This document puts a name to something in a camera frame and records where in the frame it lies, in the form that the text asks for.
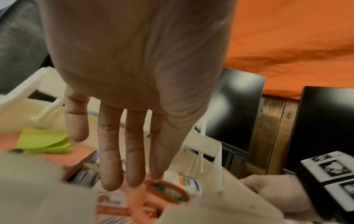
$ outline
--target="sticky note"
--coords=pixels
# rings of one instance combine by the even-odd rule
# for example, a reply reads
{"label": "sticky note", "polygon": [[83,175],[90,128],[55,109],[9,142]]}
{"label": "sticky note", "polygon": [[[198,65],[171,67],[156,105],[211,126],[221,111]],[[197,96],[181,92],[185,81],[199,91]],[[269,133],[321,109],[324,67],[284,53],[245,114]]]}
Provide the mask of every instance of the sticky note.
{"label": "sticky note", "polygon": [[65,131],[24,129],[18,139],[17,148],[30,153],[72,152],[71,142]]}

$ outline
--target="orange tarp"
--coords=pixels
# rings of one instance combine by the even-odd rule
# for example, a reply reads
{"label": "orange tarp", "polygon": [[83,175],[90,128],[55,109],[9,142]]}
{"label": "orange tarp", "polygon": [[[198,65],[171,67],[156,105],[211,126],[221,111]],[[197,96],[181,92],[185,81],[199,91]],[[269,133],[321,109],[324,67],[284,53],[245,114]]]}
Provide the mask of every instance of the orange tarp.
{"label": "orange tarp", "polygon": [[225,66],[267,77],[264,94],[354,88],[353,0],[239,0]]}

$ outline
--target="hand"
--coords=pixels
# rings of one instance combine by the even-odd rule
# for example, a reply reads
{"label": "hand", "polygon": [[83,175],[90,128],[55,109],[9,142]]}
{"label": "hand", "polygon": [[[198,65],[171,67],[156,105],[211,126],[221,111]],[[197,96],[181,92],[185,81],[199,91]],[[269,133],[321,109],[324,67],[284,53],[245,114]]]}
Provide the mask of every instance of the hand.
{"label": "hand", "polygon": [[235,0],[42,0],[46,41],[67,83],[65,119],[75,141],[88,137],[87,103],[101,100],[101,178],[119,188],[118,133],[126,119],[126,178],[145,178],[143,124],[151,121],[150,171],[160,179],[205,113],[229,42]]}
{"label": "hand", "polygon": [[296,176],[252,175],[240,181],[281,210],[286,218],[298,221],[322,221]]}

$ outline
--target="wooden wall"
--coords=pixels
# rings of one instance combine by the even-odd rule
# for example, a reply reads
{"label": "wooden wall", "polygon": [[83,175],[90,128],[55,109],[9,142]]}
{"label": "wooden wall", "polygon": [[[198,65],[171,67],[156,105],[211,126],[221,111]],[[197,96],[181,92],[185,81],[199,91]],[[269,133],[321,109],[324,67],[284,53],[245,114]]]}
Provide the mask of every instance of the wooden wall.
{"label": "wooden wall", "polygon": [[234,157],[230,172],[238,178],[252,174],[282,174],[298,101],[264,99],[257,118],[248,160]]}

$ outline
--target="monitor screen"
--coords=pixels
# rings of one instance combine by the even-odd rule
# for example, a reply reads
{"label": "monitor screen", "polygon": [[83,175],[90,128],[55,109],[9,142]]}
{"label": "monitor screen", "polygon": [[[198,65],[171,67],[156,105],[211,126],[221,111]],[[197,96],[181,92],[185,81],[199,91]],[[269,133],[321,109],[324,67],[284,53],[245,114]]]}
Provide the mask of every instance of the monitor screen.
{"label": "monitor screen", "polygon": [[207,110],[206,135],[224,143],[223,147],[248,151],[265,80],[224,68]]}
{"label": "monitor screen", "polygon": [[285,168],[333,151],[353,154],[354,89],[311,87],[302,91]]}

